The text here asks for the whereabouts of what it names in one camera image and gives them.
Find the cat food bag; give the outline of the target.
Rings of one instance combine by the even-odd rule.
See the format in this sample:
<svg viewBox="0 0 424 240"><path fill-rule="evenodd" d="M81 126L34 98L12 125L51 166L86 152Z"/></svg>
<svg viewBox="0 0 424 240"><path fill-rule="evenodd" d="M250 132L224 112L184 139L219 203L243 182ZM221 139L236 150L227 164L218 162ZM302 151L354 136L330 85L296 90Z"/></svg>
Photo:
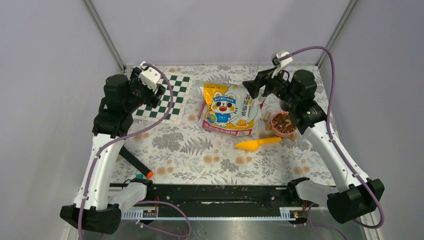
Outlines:
<svg viewBox="0 0 424 240"><path fill-rule="evenodd" d="M205 130L250 136L257 132L265 97L252 98L243 85L198 81L202 105L198 124Z"/></svg>

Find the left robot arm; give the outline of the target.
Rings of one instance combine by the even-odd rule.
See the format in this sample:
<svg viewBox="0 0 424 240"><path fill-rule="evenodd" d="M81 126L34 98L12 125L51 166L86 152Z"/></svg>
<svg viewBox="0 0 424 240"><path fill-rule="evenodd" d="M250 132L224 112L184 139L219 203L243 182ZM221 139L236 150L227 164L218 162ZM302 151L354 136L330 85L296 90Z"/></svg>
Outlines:
<svg viewBox="0 0 424 240"><path fill-rule="evenodd" d="M85 231L111 235L118 229L123 213L140 202L152 204L155 192L149 180L129 183L114 196L109 196L111 174L115 161L131 138L129 128L133 113L140 106L156 107L166 90L166 79L156 66L143 63L133 68L131 75L109 76L104 84L104 97L93 121L92 146L88 165L70 205L64 205L60 217L78 231L80 239Z"/></svg>

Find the yellow plastic scoop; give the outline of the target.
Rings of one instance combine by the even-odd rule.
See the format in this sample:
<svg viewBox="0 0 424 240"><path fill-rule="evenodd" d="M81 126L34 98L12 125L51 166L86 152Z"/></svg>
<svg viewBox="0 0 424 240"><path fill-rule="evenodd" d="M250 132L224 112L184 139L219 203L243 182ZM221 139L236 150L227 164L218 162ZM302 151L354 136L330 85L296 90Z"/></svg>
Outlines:
<svg viewBox="0 0 424 240"><path fill-rule="evenodd" d="M242 141L237 143L234 147L237 149L254 152L257 151L261 145L280 143L281 141L281 137L268 137L256 140Z"/></svg>

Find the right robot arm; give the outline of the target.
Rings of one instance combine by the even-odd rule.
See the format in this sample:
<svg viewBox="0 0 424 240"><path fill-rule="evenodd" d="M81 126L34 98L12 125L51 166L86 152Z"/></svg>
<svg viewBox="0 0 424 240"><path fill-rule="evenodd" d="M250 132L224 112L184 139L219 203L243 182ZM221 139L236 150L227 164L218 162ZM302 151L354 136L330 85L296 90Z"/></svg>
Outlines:
<svg viewBox="0 0 424 240"><path fill-rule="evenodd" d="M320 155L335 183L322 185L307 177L292 180L287 185L287 201L293 206L304 201L318 204L340 224L357 222L378 210L380 227L384 222L380 199L385 186L380 179L369 178L335 135L329 114L315 101L314 74L301 69L291 80L285 80L285 70L274 72L275 68L260 71L255 79L242 84L253 99L273 94L285 104L291 122Z"/></svg>

